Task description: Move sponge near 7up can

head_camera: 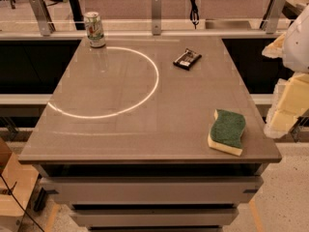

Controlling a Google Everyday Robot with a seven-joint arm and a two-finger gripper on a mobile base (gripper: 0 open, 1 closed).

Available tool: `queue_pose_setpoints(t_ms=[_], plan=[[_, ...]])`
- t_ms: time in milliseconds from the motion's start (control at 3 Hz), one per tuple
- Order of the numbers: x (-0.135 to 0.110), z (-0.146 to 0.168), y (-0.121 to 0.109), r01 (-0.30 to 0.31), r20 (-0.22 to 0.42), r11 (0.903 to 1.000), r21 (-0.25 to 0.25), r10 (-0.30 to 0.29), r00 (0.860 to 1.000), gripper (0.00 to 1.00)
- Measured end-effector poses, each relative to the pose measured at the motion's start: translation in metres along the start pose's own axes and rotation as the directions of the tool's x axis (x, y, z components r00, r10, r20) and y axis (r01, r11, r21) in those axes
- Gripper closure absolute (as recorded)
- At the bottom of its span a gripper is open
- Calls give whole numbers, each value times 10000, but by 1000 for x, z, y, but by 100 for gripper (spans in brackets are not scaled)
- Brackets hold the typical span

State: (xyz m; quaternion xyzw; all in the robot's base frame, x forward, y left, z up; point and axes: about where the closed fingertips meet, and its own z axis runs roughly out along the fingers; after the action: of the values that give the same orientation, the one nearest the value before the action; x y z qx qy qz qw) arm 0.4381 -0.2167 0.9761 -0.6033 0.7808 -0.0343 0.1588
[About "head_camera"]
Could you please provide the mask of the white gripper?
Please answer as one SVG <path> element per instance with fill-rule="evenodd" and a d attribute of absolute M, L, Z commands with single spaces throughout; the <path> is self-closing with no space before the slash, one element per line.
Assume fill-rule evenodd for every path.
<path fill-rule="evenodd" d="M 281 58 L 286 68 L 296 72 L 288 80 L 279 79 L 273 91 L 273 101 L 267 113 L 264 133 L 270 138 L 281 138 L 309 109 L 309 6 L 292 25 L 262 54 Z"/>

